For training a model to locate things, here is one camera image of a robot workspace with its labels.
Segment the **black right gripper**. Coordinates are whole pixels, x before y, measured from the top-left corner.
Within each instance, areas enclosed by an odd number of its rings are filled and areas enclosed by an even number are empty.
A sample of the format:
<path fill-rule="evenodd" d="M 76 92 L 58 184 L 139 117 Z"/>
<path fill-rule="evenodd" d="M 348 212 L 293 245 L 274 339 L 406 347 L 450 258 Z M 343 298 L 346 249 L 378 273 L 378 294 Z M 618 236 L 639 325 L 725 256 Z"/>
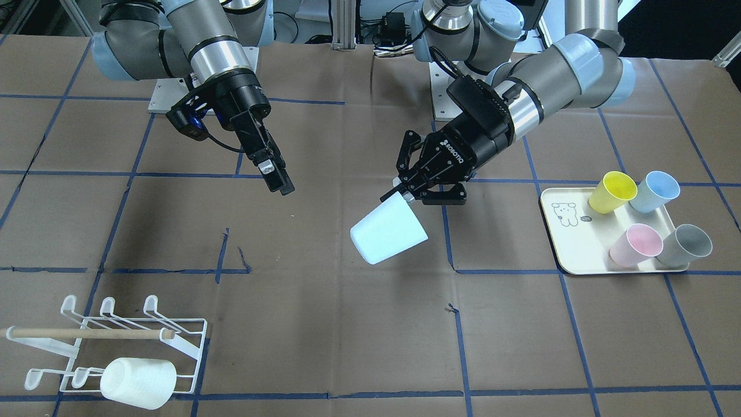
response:
<path fill-rule="evenodd" d="M 231 69 L 207 80 L 175 103 L 166 117 L 180 134 L 204 141 L 211 136 L 202 122 L 208 110 L 214 111 L 223 129 L 236 132 L 270 192 L 294 192 L 281 151 L 263 124 L 271 105 L 252 69 Z"/>

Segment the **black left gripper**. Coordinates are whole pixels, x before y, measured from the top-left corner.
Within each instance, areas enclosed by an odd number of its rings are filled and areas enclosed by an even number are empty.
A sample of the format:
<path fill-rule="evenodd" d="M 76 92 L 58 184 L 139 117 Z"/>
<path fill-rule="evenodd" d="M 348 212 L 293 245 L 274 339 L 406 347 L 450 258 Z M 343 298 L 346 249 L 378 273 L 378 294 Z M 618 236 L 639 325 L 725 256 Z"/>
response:
<path fill-rule="evenodd" d="M 431 180 L 468 180 L 485 163 L 514 142 L 514 126 L 505 100 L 482 80 L 463 76 L 448 88 L 447 94 L 461 114 L 442 129 L 421 136 L 407 130 L 402 137 L 396 167 L 399 185 L 379 198 L 386 201 L 394 193 L 410 193 L 424 205 L 465 205 L 463 183 L 434 192 Z M 430 170 L 424 172 L 423 165 Z"/>

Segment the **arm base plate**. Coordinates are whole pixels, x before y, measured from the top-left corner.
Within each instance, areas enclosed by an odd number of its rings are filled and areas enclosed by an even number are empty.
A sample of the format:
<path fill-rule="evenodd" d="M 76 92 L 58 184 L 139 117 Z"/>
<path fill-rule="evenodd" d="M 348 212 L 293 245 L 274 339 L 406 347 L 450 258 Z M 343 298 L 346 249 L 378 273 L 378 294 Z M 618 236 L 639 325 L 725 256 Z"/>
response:
<path fill-rule="evenodd" d="M 463 72 L 464 75 L 471 75 L 474 79 L 484 80 L 487 84 L 494 86 L 493 84 L 493 73 L 500 67 L 506 67 L 513 63 L 513 58 L 521 58 L 521 55 L 517 54 L 514 57 L 509 58 L 504 63 L 500 64 L 497 68 L 490 71 L 488 75 L 481 75 L 468 68 L 463 61 L 453 61 L 458 69 Z M 428 64 L 430 83 L 431 83 L 431 99 L 433 103 L 433 116 L 436 122 L 449 122 L 461 113 L 460 108 L 452 101 L 446 92 L 447 87 L 452 84 L 453 78 L 443 71 L 436 63 Z"/>
<path fill-rule="evenodd" d="M 254 71 L 251 51 L 257 47 L 243 47 L 229 36 L 212 39 L 184 55 L 185 63 L 163 49 L 157 53 L 162 65 L 163 79 L 159 79 L 150 100 L 150 112 L 166 114 L 190 90 L 220 74 L 238 68 Z"/>

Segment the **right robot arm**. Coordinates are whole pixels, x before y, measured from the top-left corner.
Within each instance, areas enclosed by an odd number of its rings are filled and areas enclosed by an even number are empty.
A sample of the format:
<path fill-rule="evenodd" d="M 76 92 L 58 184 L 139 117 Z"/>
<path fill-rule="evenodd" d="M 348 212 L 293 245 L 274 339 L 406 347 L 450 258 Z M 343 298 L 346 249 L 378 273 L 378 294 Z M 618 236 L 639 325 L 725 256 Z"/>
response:
<path fill-rule="evenodd" d="M 103 1 L 93 57 L 109 79 L 182 78 L 188 92 L 167 112 L 175 129 L 212 139 L 202 119 L 214 111 L 269 190 L 287 195 L 294 185 L 264 125 L 271 105 L 245 51 L 273 41 L 273 11 L 271 1 Z"/>

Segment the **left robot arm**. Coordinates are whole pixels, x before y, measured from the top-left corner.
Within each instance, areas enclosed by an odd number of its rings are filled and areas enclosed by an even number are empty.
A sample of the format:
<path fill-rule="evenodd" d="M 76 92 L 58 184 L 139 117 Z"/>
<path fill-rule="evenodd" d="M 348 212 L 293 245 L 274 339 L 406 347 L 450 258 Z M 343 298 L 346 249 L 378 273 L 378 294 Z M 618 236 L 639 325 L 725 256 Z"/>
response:
<path fill-rule="evenodd" d="M 394 195 L 424 205 L 463 205 L 464 183 L 485 163 L 563 108 L 625 102 L 635 71 L 620 53 L 618 1 L 567 1 L 566 34 L 540 53 L 511 61 L 526 32 L 507 1 L 423 1 L 413 13 L 416 58 L 452 80 L 460 114 L 422 136 L 405 132 Z"/>

